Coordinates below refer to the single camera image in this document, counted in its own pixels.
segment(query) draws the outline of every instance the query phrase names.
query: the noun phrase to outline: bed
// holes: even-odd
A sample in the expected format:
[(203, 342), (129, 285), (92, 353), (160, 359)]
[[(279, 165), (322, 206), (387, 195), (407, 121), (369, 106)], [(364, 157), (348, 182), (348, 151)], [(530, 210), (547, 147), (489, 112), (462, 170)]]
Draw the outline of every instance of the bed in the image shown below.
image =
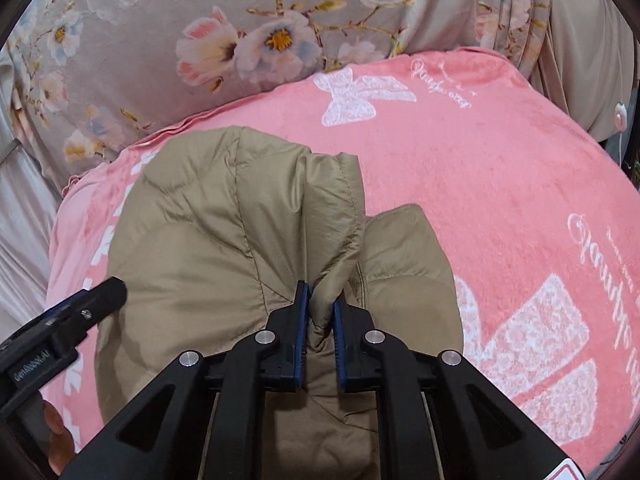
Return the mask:
[(616, 105), (630, 107), (634, 40), (612, 0), (31, 0), (6, 42), (9, 111), (60, 191), (189, 115), (457, 46), (503, 54), (598, 142), (617, 131)]
[[(433, 91), (433, 77), (443, 74), (446, 84)], [(292, 106), (300, 98), (304, 109)], [(368, 113), (358, 111), (358, 99), (369, 103)], [(496, 114), (496, 103), (527, 108)], [(416, 106), (419, 115), (410, 113)], [(490, 51), (348, 66), (194, 116), (130, 146), (68, 191), (52, 236), (47, 304), (104, 278), (127, 193), (164, 142), (231, 124), (320, 152), (356, 153), (368, 214), (419, 203), (452, 263), (467, 358), (586, 472), (597, 470), (640, 408), (632, 394), (640, 306), (633, 218), (640, 197), (593, 139)], [(526, 135), (514, 138), (516, 131)], [(558, 140), (554, 150), (546, 147), (551, 138)], [(562, 164), (568, 152), (578, 154), (569, 166)], [(509, 184), (522, 179), (532, 184)], [(612, 213), (622, 203), (632, 205), (628, 216)], [(85, 345), (82, 359), (46, 391), (79, 447), (102, 424), (95, 335)], [(607, 402), (611, 396), (618, 401)]]

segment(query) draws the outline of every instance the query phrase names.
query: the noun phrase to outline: pink flower print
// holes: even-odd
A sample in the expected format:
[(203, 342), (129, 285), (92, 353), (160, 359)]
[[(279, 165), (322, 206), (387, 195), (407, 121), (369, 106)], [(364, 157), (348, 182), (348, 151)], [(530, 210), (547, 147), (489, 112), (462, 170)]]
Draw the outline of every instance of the pink flower print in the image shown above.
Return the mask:
[(478, 2), (476, 11), (476, 41), (479, 46), (493, 48), (498, 33), (498, 12), (482, 2)]
[(199, 86), (220, 77), (234, 64), (238, 33), (219, 7), (198, 18), (182, 32), (175, 45), (177, 73), (189, 86)]
[(56, 113), (68, 105), (65, 76), (62, 72), (50, 72), (40, 80), (40, 100), (45, 108)]

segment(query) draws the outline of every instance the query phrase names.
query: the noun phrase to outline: blue gripper pad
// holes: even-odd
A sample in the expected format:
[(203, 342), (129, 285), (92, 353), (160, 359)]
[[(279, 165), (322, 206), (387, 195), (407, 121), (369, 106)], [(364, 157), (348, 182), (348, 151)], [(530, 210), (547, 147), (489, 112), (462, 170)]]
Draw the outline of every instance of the blue gripper pad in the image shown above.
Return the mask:
[(345, 391), (347, 389), (346, 343), (344, 340), (342, 311), (338, 300), (334, 301), (334, 345), (335, 369), (338, 372), (338, 385), (340, 386), (341, 391)]
[(379, 366), (374, 358), (363, 352), (360, 345), (364, 335), (374, 328), (367, 310), (347, 304), (344, 294), (335, 300), (335, 368), (342, 392), (365, 392), (376, 381)]
[(302, 388), (302, 370), (306, 358), (306, 327), (309, 324), (309, 299), (311, 289), (308, 283), (300, 283), (296, 289), (296, 305), (298, 306), (298, 330), (293, 356), (293, 378), (297, 388)]

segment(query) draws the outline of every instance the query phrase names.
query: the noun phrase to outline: beige fabric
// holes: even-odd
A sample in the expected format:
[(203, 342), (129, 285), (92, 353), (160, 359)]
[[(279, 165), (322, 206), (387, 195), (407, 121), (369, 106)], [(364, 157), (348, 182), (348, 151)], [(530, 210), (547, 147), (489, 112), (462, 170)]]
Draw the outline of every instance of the beige fabric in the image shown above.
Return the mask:
[(634, 38), (611, 0), (551, 0), (532, 86), (601, 142), (616, 133), (615, 107), (629, 106)]
[(462, 350), (453, 275), (419, 206), (372, 219), (355, 156), (248, 128), (171, 140), (130, 192), (109, 275), (129, 299), (99, 327), (105, 421), (181, 351), (229, 350), (314, 286), (306, 388), (267, 398), (265, 479), (378, 478), (375, 400), (338, 396), (332, 301), (371, 311), (412, 349)]

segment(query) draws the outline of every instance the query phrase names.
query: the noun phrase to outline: white butterfly print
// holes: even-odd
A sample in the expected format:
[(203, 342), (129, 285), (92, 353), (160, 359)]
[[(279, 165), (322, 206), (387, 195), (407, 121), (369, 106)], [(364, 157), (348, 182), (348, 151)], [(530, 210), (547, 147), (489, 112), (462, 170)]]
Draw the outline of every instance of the white butterfly print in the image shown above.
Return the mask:
[(82, 449), (80, 428), (74, 424), (71, 412), (66, 408), (62, 408), (62, 423), (69, 430), (69, 433), (71, 433), (71, 437), (73, 437), (76, 453), (80, 453)]
[(100, 241), (100, 246), (98, 247), (98, 250), (95, 251), (94, 257), (91, 259), (92, 267), (98, 265), (102, 257), (109, 254), (109, 247), (111, 245), (111, 240), (113, 240), (114, 232), (115, 226), (113, 225), (107, 226), (107, 228), (104, 230), (102, 240)]
[(131, 192), (131, 189), (133, 188), (133, 184), (129, 184), (125, 190), (124, 190), (124, 197), (122, 197), (122, 202), (120, 202), (120, 205), (117, 207), (116, 211), (113, 212), (113, 216), (114, 217), (118, 217), (122, 214), (122, 208), (124, 208), (124, 203), (125, 200), (127, 199), (127, 197), (129, 196), (129, 193)]
[(364, 75), (354, 81), (353, 71), (349, 67), (329, 74), (318, 74), (314, 77), (314, 83), (322, 91), (330, 92), (333, 98), (322, 115), (324, 126), (373, 119), (376, 109), (370, 100), (417, 100), (415, 94), (395, 77)]
[[(589, 327), (559, 276), (543, 285), (482, 344), (481, 312), (456, 276), (465, 357), (510, 399), (526, 394), (571, 364), (589, 340)], [(593, 360), (581, 362), (520, 409), (558, 445), (593, 429), (598, 380)]]
[(76, 393), (80, 393), (80, 388), (82, 387), (82, 369), (84, 368), (84, 357), (82, 356), (82, 352), (78, 352), (79, 356), (76, 359), (76, 362), (73, 363), (69, 368), (66, 369), (65, 372), (65, 385), (64, 391), (65, 395), (71, 395), (71, 388), (73, 388)]
[(130, 175), (136, 175), (142, 171), (142, 168), (154, 160), (154, 157), (160, 152), (160, 148), (156, 148), (154, 150), (150, 150), (149, 152), (145, 152), (140, 156), (140, 162), (137, 163), (133, 168), (131, 168)]

